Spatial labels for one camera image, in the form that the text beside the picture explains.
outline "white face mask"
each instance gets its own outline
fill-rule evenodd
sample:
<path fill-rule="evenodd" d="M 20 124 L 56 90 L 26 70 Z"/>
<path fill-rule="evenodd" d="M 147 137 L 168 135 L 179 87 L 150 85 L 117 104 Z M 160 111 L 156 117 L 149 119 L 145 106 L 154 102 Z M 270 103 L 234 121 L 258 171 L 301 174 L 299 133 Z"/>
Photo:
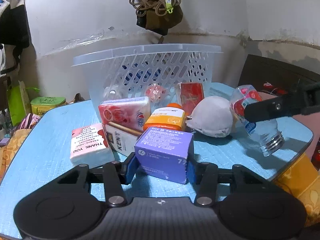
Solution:
<path fill-rule="evenodd" d="M 219 138 L 230 134 L 232 124 L 229 100 L 217 96 L 204 98 L 192 111 L 191 120 L 186 121 L 189 128 Z"/>

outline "rope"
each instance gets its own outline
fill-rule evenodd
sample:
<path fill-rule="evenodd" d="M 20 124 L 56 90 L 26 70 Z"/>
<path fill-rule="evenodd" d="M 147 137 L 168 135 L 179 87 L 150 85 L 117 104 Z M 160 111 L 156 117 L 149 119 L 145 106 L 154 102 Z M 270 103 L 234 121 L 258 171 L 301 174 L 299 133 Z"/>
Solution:
<path fill-rule="evenodd" d="M 129 3 L 136 9 L 136 15 L 138 17 L 145 16 L 147 10 L 150 9 L 155 10 L 156 15 L 158 16 L 164 16 L 167 14 L 165 0 L 129 0 Z M 177 6 L 180 3 L 181 0 L 172 0 L 172 7 Z"/>

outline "plastic water bottle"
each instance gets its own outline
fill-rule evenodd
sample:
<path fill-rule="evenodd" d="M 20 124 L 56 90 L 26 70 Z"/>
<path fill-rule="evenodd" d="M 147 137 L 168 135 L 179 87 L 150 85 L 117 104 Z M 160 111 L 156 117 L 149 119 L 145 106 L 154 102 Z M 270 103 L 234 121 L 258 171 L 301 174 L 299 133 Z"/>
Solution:
<path fill-rule="evenodd" d="M 5 121 L 5 116 L 3 115 L 2 111 L 0 111 L 0 123 L 3 126 L 3 129 L 5 131 L 5 133 L 10 133 L 7 127 L 7 122 Z"/>
<path fill-rule="evenodd" d="M 283 146 L 284 138 L 278 130 L 276 119 L 251 123 L 244 118 L 245 107 L 259 101 L 262 101 L 262 98 L 252 85 L 237 87 L 230 100 L 234 113 L 245 126 L 251 139 L 260 144 L 264 156 L 269 156 Z"/>
<path fill-rule="evenodd" d="M 12 122 L 11 122 L 11 116 L 10 116 L 10 113 L 8 111 L 8 108 L 6 108 L 4 110 L 5 112 L 5 121 L 6 121 L 6 124 L 7 124 L 7 128 L 9 130 L 9 133 L 11 133 L 13 131 L 13 125 L 12 125 Z"/>

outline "orange bottle cap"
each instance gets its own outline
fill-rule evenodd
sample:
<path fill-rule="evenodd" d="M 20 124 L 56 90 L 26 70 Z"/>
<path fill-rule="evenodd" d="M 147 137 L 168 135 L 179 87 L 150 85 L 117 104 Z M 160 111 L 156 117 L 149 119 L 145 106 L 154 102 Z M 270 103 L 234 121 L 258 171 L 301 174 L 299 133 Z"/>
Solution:
<path fill-rule="evenodd" d="M 182 109 L 182 106 L 180 106 L 180 105 L 177 104 L 177 103 L 170 103 L 170 104 L 167 105 L 167 107 L 175 107 L 175 108 Z"/>

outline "yellow fabric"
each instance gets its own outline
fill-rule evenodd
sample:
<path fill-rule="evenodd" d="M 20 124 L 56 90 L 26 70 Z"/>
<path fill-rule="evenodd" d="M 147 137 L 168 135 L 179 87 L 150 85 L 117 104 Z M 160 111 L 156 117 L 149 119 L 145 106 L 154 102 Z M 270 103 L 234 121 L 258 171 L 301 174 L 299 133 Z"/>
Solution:
<path fill-rule="evenodd" d="M 30 131 L 31 129 L 17 130 L 10 139 L 8 145 L 0 148 L 0 158 L 2 161 L 0 168 L 0 180 Z"/>
<path fill-rule="evenodd" d="M 320 222 L 320 175 L 305 153 L 273 182 L 304 204 L 306 227 Z"/>

